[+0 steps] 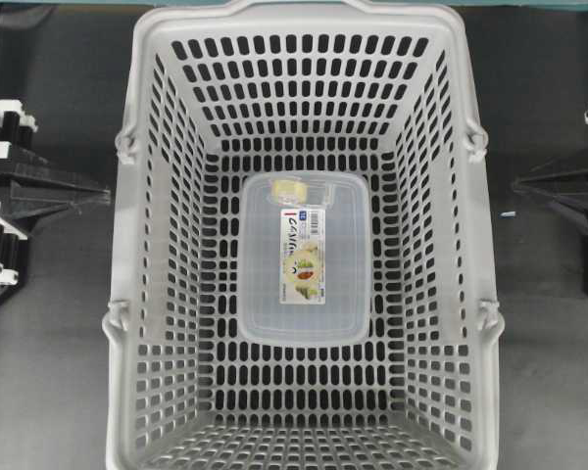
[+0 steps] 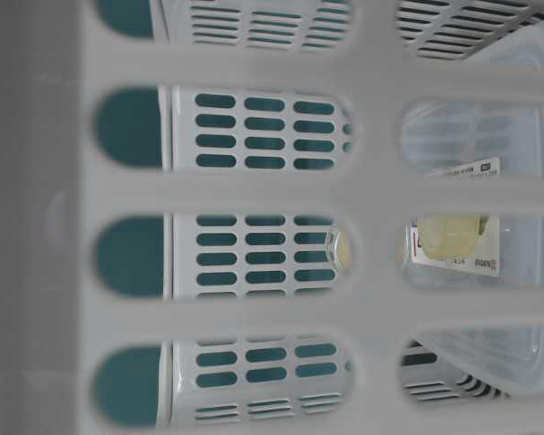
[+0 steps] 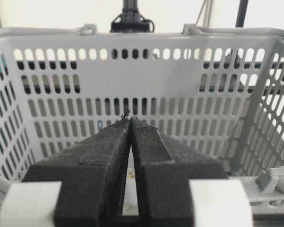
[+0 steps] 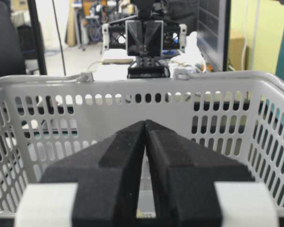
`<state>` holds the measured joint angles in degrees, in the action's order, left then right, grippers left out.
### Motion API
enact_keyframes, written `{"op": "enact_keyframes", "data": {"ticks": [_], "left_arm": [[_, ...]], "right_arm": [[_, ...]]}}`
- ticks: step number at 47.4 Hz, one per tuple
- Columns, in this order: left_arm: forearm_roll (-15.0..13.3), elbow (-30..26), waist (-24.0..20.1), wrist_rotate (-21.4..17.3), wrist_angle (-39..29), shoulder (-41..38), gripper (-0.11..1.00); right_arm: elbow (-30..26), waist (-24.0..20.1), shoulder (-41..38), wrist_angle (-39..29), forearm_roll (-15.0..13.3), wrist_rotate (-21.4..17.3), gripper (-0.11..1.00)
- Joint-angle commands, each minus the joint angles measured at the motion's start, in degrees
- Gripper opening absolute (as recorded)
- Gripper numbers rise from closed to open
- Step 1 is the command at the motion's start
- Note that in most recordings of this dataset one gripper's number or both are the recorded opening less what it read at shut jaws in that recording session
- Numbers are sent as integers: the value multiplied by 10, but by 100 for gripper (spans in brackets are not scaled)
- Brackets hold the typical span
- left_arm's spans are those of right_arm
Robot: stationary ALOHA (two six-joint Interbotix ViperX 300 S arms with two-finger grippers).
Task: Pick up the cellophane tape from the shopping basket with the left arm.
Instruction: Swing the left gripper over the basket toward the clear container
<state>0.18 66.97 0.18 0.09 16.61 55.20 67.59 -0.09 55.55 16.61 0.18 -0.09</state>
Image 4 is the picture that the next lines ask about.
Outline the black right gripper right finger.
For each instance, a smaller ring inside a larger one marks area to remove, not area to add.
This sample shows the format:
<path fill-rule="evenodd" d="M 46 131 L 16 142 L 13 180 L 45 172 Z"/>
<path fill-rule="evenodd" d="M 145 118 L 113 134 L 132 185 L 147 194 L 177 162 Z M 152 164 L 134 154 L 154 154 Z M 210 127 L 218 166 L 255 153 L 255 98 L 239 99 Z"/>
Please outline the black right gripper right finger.
<path fill-rule="evenodd" d="M 156 212 L 177 227 L 277 227 L 267 187 L 235 159 L 145 122 Z"/>

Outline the black and white opposite gripper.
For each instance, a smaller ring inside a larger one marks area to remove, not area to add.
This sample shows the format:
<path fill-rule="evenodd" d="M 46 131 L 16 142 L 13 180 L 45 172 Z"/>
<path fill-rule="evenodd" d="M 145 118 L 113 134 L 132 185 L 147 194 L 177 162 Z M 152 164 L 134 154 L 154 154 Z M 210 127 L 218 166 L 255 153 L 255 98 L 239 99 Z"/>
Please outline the black and white opposite gripper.
<path fill-rule="evenodd" d="M 102 25 L 103 47 L 126 50 L 134 57 L 128 78 L 169 78 L 169 67 L 161 63 L 164 51 L 185 51 L 187 26 L 162 19 L 120 19 Z"/>

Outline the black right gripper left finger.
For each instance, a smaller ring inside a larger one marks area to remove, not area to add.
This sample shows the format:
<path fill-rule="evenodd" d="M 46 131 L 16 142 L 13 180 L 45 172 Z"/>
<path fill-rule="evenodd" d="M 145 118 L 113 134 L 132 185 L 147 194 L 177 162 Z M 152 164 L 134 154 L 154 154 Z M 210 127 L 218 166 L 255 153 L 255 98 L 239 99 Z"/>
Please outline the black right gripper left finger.
<path fill-rule="evenodd" d="M 51 164 L 26 188 L 14 225 L 133 226 L 144 145 L 145 123 L 138 121 Z"/>

